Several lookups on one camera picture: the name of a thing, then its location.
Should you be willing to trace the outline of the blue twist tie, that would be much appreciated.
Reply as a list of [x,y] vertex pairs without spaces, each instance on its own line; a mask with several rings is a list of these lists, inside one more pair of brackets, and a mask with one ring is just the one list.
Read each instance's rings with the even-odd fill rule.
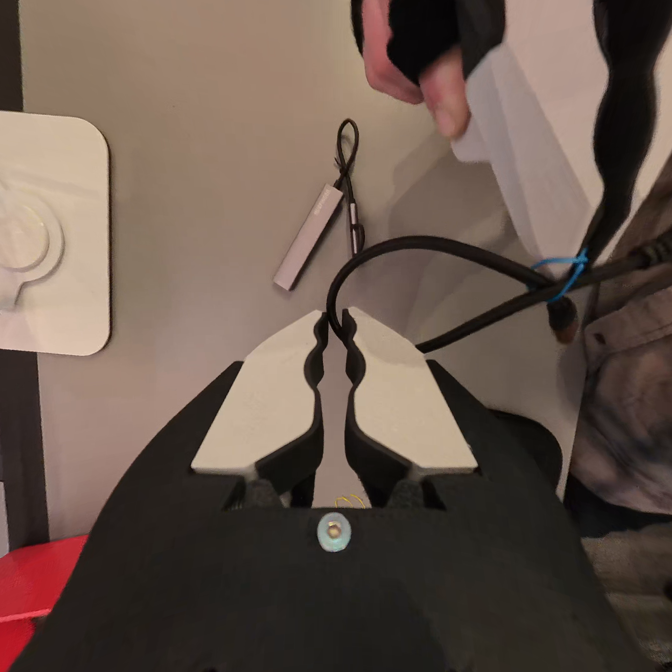
[[562,287],[562,290],[560,290],[558,294],[556,294],[555,296],[546,301],[546,305],[548,307],[550,305],[559,302],[561,299],[565,298],[567,293],[569,293],[569,291],[573,289],[575,283],[577,282],[579,277],[584,273],[589,264],[590,258],[587,255],[588,250],[589,250],[588,247],[584,247],[580,250],[578,255],[574,257],[547,257],[545,259],[536,262],[530,267],[531,270],[538,271],[542,267],[548,265],[564,264],[570,266],[569,276],[566,279],[565,284]]

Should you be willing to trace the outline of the grey usb hub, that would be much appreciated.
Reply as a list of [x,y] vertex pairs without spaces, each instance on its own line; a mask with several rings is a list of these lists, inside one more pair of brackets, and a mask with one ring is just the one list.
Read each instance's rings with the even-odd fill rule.
[[288,292],[294,290],[342,199],[339,188],[324,185],[273,276],[274,285]]

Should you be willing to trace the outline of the person's plaid shirt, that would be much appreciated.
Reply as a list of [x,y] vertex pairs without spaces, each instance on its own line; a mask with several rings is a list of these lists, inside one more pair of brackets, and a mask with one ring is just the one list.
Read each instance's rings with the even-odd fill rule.
[[602,281],[570,475],[609,505],[671,515],[671,262]]

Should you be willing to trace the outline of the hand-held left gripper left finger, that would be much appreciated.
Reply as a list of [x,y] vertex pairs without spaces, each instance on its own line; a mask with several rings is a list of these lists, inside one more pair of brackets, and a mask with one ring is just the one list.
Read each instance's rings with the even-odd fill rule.
[[268,481],[290,505],[310,508],[323,459],[319,383],[329,338],[314,310],[260,343],[244,359],[191,469],[200,475]]

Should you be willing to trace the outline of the white adjustable stand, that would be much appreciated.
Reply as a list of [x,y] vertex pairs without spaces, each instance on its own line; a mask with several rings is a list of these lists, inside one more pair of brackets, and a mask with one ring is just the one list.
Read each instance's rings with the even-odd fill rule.
[[1,348],[86,357],[112,331],[110,150],[90,122],[1,112]]

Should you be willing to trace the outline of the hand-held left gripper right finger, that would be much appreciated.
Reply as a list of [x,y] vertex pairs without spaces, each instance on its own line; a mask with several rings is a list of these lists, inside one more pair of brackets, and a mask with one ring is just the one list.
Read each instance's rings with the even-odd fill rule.
[[343,311],[351,382],[344,448],[374,508],[401,481],[471,475],[478,463],[424,355],[406,337],[352,307]]

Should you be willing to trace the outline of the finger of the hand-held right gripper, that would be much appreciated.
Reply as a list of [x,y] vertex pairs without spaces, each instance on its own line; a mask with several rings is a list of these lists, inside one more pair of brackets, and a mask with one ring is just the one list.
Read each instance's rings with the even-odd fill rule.
[[594,1],[608,80],[593,153],[603,193],[593,261],[605,259],[671,155],[671,2]]
[[534,261],[607,259],[630,220],[630,47],[465,47],[470,123],[453,144],[490,163]]

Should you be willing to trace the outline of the black quilted pad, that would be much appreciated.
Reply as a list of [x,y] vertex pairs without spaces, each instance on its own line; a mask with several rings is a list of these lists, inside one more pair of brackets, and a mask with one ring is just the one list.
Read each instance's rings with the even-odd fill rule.
[[563,455],[554,435],[525,416],[487,408],[493,437],[481,477],[520,508],[562,508],[557,494]]

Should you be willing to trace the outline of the person's right hand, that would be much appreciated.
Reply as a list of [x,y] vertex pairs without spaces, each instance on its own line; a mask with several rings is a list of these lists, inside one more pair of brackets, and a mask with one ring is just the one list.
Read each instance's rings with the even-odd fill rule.
[[470,123],[462,49],[452,46],[426,68],[419,84],[412,83],[396,68],[387,54],[392,35],[390,1],[363,1],[363,59],[365,77],[375,91],[410,105],[423,104],[438,132],[459,139]]

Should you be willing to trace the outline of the red storage bin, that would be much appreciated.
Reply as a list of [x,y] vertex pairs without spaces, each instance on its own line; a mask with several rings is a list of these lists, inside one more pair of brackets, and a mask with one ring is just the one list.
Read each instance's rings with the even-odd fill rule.
[[8,671],[54,608],[86,535],[21,548],[1,558],[1,670]]

